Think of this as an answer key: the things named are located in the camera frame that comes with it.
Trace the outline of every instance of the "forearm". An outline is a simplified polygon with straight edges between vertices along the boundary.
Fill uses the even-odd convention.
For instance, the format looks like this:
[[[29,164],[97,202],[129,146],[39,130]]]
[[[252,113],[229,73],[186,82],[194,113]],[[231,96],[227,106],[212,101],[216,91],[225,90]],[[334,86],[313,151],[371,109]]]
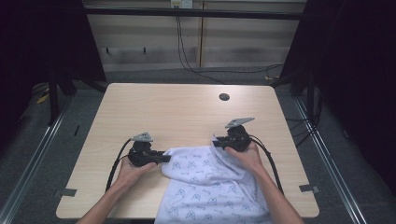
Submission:
[[[104,223],[114,205],[126,191],[122,184],[114,183],[95,206],[78,221],[78,224]]]
[[[271,218],[275,224],[304,223],[300,215],[277,188],[274,181],[262,166],[257,166],[253,174],[267,202]]]

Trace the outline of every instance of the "handheld controller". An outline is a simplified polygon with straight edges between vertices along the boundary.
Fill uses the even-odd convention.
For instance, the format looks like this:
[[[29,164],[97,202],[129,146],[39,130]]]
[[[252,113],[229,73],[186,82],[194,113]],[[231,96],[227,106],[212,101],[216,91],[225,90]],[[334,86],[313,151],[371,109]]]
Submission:
[[[134,166],[144,166],[150,162],[169,162],[171,156],[164,156],[164,151],[151,150],[152,138],[148,133],[141,133],[132,138],[134,145],[129,150],[128,158]]]
[[[227,130],[227,136],[216,137],[217,141],[213,141],[213,145],[215,147],[222,147],[223,149],[226,147],[232,147],[238,152],[247,150],[248,145],[251,143],[251,139],[242,124],[253,119],[254,118],[233,119],[227,124],[227,126],[225,126],[225,128],[230,128]]]

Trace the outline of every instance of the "black cable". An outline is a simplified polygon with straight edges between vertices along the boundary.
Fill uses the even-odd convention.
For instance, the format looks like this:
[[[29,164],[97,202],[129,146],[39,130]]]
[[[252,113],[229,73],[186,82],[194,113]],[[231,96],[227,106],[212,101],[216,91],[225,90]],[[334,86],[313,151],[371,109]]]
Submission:
[[[288,121],[306,121],[308,119],[288,119],[288,118],[285,118],[285,120],[288,120]]]
[[[206,77],[206,78],[212,79],[212,80],[214,80],[214,81],[216,81],[216,82],[218,82],[218,83],[220,83],[220,84],[225,85],[225,83],[222,82],[222,81],[220,81],[220,80],[217,80],[217,79],[215,79],[215,78],[213,78],[213,77],[204,76],[204,75],[200,74],[199,72],[196,72],[196,71],[190,66],[189,61],[187,60],[186,51],[184,50],[183,37],[182,37],[182,34],[181,34],[180,17],[176,17],[176,20],[177,20],[177,51],[178,51],[178,58],[179,58],[179,60],[180,60],[181,65],[182,65],[187,71],[193,72],[194,74],[196,74],[196,75],[198,75],[198,76],[200,76],[200,77]],[[186,67],[186,65],[183,63],[183,60],[181,60],[180,43],[181,43],[181,47],[182,47],[182,50],[183,50],[184,59],[185,59],[186,64],[187,64],[188,67]]]
[[[114,161],[113,167],[111,168],[110,175],[108,176],[107,185],[106,185],[106,191],[107,191],[107,190],[110,188],[110,186],[111,186],[111,182],[113,181],[114,173],[116,173],[117,166],[119,165],[120,160],[121,160],[122,158],[124,158],[124,157],[122,157],[122,158],[120,157],[121,154],[122,154],[122,151],[125,149],[126,145],[128,145],[129,142],[131,142],[131,138],[128,139],[128,140],[124,143],[124,145],[122,146],[122,148],[121,148],[121,150],[120,150],[119,156],[118,156],[117,159]]]
[[[319,119],[320,119],[320,115],[321,115],[321,110],[322,110],[322,103],[323,103],[323,96],[322,96],[321,94],[319,94],[318,105],[317,105],[317,113],[316,113],[316,115],[314,116],[314,120],[313,120],[314,123],[313,123],[312,131],[309,132],[299,143],[297,143],[297,144],[296,144],[296,147],[298,147],[303,141],[305,141],[305,140],[308,138],[308,136],[309,136],[311,133],[313,133],[313,132],[317,129],[317,127],[318,127],[318,125],[319,125]],[[301,135],[301,134],[303,134],[303,133],[295,134],[295,135],[293,135],[292,137],[296,137],[296,136],[299,136],[299,135]]]
[[[277,169],[276,169],[274,160],[273,160],[273,158],[272,158],[272,156],[271,156],[271,152],[269,152],[269,151],[267,150],[267,148],[264,146],[264,144],[262,143],[262,141],[260,141],[260,139],[259,139],[258,137],[254,136],[254,135],[250,135],[250,139],[251,139],[251,141],[253,141],[254,143],[256,143],[259,147],[261,147],[262,150],[264,151],[264,153],[265,153],[265,155],[267,156],[268,161],[270,162],[271,167],[272,167],[272,169],[273,169],[274,177],[275,177],[275,180],[276,180],[277,187],[279,188],[280,192],[282,192],[282,194],[285,194],[285,193],[283,192],[282,185],[280,184],[279,175],[278,175],[278,173],[277,173]]]
[[[300,121],[298,124],[296,124],[296,125],[292,126],[291,128],[289,128],[289,131],[297,128],[298,126],[302,125],[303,123],[304,123],[303,121]]]
[[[299,143],[297,143],[296,144],[296,147],[298,147],[303,141],[305,141],[305,139],[307,138],[307,137],[309,137],[309,135],[311,134],[312,132],[309,132]]]
[[[124,159],[124,158],[127,157],[127,156],[129,156],[129,155],[125,155],[125,156],[121,157],[121,158],[119,159],[119,161],[122,161],[122,159]]]
[[[266,80],[264,86],[268,86],[268,84],[270,83],[270,74],[268,73],[268,70],[265,70],[265,74],[267,74],[267,76],[266,76],[267,80]]]
[[[275,64],[271,64],[268,65],[267,67],[265,67],[265,69],[262,70],[256,70],[256,71],[227,71],[227,70],[205,70],[205,71],[199,71],[199,73],[206,73],[206,72],[210,72],[210,73],[216,73],[216,72],[221,72],[221,73],[244,73],[244,74],[252,74],[252,73],[261,73],[261,72],[267,72],[270,71],[274,68],[277,68],[279,66],[282,66],[283,63],[275,63]]]

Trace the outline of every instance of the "printed pattern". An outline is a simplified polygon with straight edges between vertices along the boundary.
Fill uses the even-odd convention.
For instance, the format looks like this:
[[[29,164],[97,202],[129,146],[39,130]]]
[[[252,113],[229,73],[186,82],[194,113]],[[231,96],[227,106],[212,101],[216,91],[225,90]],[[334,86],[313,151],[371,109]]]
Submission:
[[[272,223],[253,176],[214,147],[180,147],[163,163],[171,178],[155,223]]]

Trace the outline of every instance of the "hand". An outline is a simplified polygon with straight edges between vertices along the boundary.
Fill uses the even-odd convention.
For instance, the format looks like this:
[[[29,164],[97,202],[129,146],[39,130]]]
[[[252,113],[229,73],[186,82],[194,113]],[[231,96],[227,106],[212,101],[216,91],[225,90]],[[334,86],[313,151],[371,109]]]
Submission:
[[[126,190],[129,190],[142,174],[150,171],[156,166],[157,164],[155,162],[151,162],[142,167],[136,167],[128,158],[123,158],[116,183],[122,185]]]
[[[244,167],[251,173],[254,173],[257,168],[263,168],[262,159],[260,158],[259,149],[254,142],[247,146],[247,150],[238,152],[231,147],[224,148],[228,153],[236,157],[242,162]]]

